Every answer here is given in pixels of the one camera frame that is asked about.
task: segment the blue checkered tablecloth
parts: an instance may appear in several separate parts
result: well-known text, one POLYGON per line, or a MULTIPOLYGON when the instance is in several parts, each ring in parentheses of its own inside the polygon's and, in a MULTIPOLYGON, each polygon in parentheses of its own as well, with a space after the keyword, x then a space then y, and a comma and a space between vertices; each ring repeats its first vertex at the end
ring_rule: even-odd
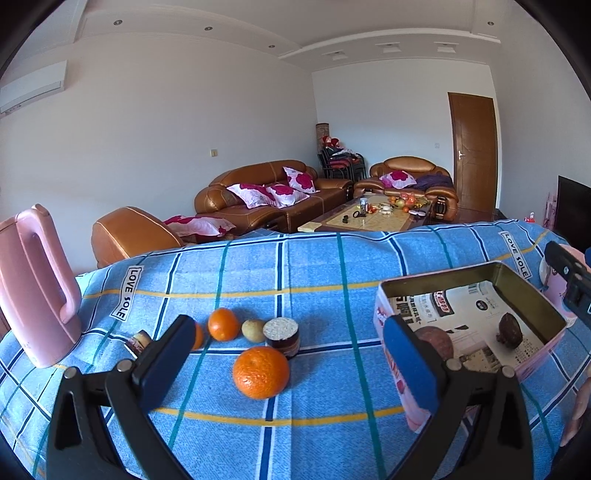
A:
MULTIPOLYGON (((537 225, 440 225, 404 233, 269 233, 184 247, 119 262, 78 277, 83 336, 59 365, 34 368, 12 333, 0 343, 0 430, 25 467, 46 477, 47 432, 63 370, 111 369, 130 358, 124 341, 140 329, 159 338, 178 314, 205 327, 217 307, 241 320, 288 316, 299 322, 301 351, 285 391, 267 401, 244 397, 232 365, 244 338, 207 340, 190 354, 151 420, 194 478, 382 479, 416 436, 407 427, 372 323, 380 281, 501 260, 515 268, 500 232, 515 239, 540 288, 549 240, 537 225), (128 267, 142 265, 125 321, 110 316, 128 267)), ((535 476, 549 471, 564 421, 590 361, 591 332, 580 321, 523 385, 535 449, 535 476)), ((128 471, 142 470, 116 416, 109 431, 128 471)), ((460 429, 442 466, 453 466, 470 425, 460 429)))

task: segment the air conditioner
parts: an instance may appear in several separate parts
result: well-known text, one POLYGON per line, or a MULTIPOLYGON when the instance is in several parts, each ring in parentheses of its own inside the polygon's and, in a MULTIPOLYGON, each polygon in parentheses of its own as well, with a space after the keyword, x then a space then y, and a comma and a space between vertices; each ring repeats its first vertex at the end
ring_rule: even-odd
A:
POLYGON ((0 88, 0 117, 64 90, 67 60, 36 70, 0 88))

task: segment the pink floral cushion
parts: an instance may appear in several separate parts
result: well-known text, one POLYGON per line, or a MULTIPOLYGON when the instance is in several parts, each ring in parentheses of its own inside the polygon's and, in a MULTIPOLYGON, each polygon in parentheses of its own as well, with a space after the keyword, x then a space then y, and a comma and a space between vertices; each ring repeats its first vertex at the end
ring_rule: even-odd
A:
POLYGON ((309 173, 294 170, 293 168, 283 167, 285 174, 289 179, 290 187, 304 193, 315 193, 314 179, 309 173))
POLYGON ((310 197, 310 195, 307 195, 304 192, 300 192, 299 190, 281 183, 267 187, 267 191, 273 195, 279 208, 290 207, 310 197))
POLYGON ((224 218, 213 217, 184 217, 177 215, 164 221, 178 236, 203 235, 203 236, 224 236, 233 228, 232 222, 224 218))
POLYGON ((273 195, 271 195, 265 187, 260 185, 253 185, 252 183, 236 183, 230 185, 228 190, 237 195, 246 203, 246 208, 262 207, 270 205, 272 207, 279 207, 273 195))
POLYGON ((417 181, 410 173, 406 173, 404 170, 394 170, 386 175, 382 175, 379 178, 384 187, 386 188, 394 188, 398 190, 402 190, 410 185, 416 185, 417 181))

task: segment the leather armchair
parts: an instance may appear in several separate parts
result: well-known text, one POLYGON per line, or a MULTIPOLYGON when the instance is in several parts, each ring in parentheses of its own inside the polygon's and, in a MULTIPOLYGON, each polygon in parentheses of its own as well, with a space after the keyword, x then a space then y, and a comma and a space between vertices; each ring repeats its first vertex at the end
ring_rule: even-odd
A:
POLYGON ((457 215, 459 198, 456 189, 452 187, 431 187, 426 191, 415 190, 412 187, 402 190, 385 188, 380 181, 382 175, 386 175, 394 170, 404 170, 410 173, 413 177, 418 178, 423 175, 443 174, 451 177, 449 172, 434 163, 419 157, 392 157, 382 163, 376 163, 369 169, 370 177, 355 183, 354 195, 356 197, 363 195, 364 192, 382 193, 385 195, 393 195, 399 192, 407 192, 414 194, 425 195, 432 202, 437 200, 437 197, 445 197, 447 210, 444 220, 452 221, 457 215))
POLYGON ((147 252, 184 246, 155 216, 135 207, 119 208, 99 218, 92 226, 90 243, 98 268, 147 252))

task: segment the white wall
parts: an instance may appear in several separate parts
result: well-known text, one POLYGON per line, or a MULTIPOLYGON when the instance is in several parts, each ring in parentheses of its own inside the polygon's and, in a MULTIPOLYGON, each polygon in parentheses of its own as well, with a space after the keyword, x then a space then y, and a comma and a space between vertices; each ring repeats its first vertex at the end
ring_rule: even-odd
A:
POLYGON ((33 57, 2 83, 64 59, 63 93, 0 120, 0 217, 47 207, 75 271, 95 267, 92 223, 118 207, 191 215, 195 194, 225 170, 282 158, 317 164, 310 73, 269 54, 176 35, 104 35, 33 57))
POLYGON ((381 60, 321 70, 312 78, 318 121, 328 122, 330 134, 370 165, 414 155, 453 175, 447 93, 492 97, 496 104, 488 65, 466 61, 381 60))
POLYGON ((492 65, 503 138, 501 211, 544 216, 558 175, 591 185, 591 102, 546 30, 511 2, 492 65))

